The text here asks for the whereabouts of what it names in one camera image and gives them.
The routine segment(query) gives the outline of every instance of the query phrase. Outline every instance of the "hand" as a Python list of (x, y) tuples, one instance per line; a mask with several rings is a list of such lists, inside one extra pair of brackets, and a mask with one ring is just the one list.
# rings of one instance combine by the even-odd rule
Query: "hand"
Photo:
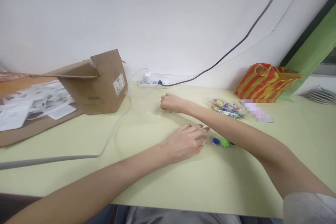
[(161, 96), (160, 108), (167, 109), (175, 113), (185, 113), (185, 109), (190, 103), (190, 101), (182, 99), (179, 96), (166, 93), (166, 95)]
[(167, 164), (178, 163), (198, 154), (207, 139), (203, 134), (209, 130), (209, 127), (203, 128), (202, 124), (185, 124), (177, 129), (160, 144)]

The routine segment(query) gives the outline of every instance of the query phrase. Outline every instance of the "forearm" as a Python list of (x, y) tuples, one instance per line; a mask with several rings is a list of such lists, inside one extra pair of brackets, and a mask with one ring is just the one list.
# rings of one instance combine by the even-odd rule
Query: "forearm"
[(167, 165), (156, 145), (98, 170), (28, 206), (8, 223), (83, 223), (147, 174)]
[(185, 113), (208, 125), (218, 134), (250, 152), (265, 168), (284, 198), (296, 192), (321, 193), (336, 197), (284, 144), (243, 122), (224, 116), (195, 103)]
[(274, 161), (274, 159), (279, 160), (283, 155), (291, 153), (284, 144), (270, 135), (195, 103), (189, 103), (185, 114), (200, 120), (228, 141), (250, 152), (257, 159)]

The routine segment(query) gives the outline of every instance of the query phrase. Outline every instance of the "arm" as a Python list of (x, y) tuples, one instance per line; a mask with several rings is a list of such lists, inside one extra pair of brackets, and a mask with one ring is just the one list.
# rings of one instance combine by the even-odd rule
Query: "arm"
[(186, 124), (165, 141), (26, 207), (7, 223), (84, 223), (142, 177), (199, 153), (209, 128)]
[(161, 108), (192, 116), (225, 139), (250, 152), (263, 165), (282, 198), (296, 192), (320, 193), (336, 198), (291, 150), (266, 133), (211, 109), (166, 94)]

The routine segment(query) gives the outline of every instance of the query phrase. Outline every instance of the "plug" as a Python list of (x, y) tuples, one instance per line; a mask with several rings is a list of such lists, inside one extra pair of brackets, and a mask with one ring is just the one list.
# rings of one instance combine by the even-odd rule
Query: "plug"
[(146, 83), (150, 83), (151, 82), (151, 73), (150, 72), (147, 72), (145, 74), (145, 79), (146, 79)]

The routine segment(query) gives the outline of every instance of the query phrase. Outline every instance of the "person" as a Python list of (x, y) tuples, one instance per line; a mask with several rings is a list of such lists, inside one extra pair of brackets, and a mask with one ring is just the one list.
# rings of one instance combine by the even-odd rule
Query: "person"
[[(206, 139), (204, 134), (210, 128), (251, 153), (262, 164), (284, 199), (285, 224), (336, 223), (336, 194), (275, 138), (239, 120), (169, 93), (161, 97), (160, 107), (192, 116), (208, 127), (185, 124), (163, 142), (38, 200), (13, 216), (8, 223), (84, 223), (142, 177), (198, 154)], [(207, 219), (196, 212), (171, 213), (167, 210), (159, 215), (141, 212), (141, 209), (139, 212), (135, 209), (133, 219), (128, 219), (128, 223), (221, 223), (221, 219), (214, 215)]]

